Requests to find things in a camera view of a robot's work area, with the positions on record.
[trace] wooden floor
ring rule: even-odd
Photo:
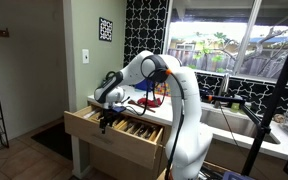
[[[0,180],[77,180],[72,177],[73,162],[48,149],[31,137],[56,124],[58,119],[18,138],[10,140],[10,148],[0,150]],[[83,180],[113,180],[92,169]]]

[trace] sink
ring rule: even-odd
[[[256,125],[250,119],[235,117],[229,114],[225,114],[225,117],[231,127],[233,133],[254,138],[256,136]],[[230,131],[225,118],[221,112],[213,112],[209,110],[202,110],[201,122],[211,127]],[[264,138],[265,142],[272,144],[280,144],[274,135],[266,134]]]

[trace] light switch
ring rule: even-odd
[[[83,64],[90,63],[90,54],[88,49],[82,49]]]

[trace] wooden utensil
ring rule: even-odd
[[[129,100],[128,101],[128,104],[132,104],[132,105],[135,105],[135,106],[138,106],[138,107],[141,107],[141,108],[145,108],[145,106],[144,105],[141,105],[141,104],[137,104],[134,100]],[[151,111],[151,112],[153,112],[153,113],[155,113],[155,111],[154,110],[152,110],[151,108],[149,108],[149,107],[147,107],[146,108],[146,110],[148,110],[148,111]]]

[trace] black patterned wallpaper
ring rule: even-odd
[[[124,66],[143,50],[162,53],[168,6],[169,0],[127,1]],[[200,88],[208,88],[212,94],[217,94],[221,76],[196,73],[196,78]],[[248,98],[256,114],[265,112],[273,89],[272,83],[248,79],[231,78],[229,83],[229,94]],[[288,86],[276,109],[276,113],[284,112],[288,113]]]
[[[128,0],[126,7],[124,66],[138,53],[161,54],[169,0]]]
[[[195,73],[199,87],[209,89],[212,94],[217,94],[222,77],[212,74]],[[252,103],[252,110],[256,114],[264,114],[269,105],[270,96],[275,85],[273,83],[252,81],[248,79],[231,78],[229,94],[242,95]],[[288,113],[288,86],[285,88],[276,109],[276,113]]]

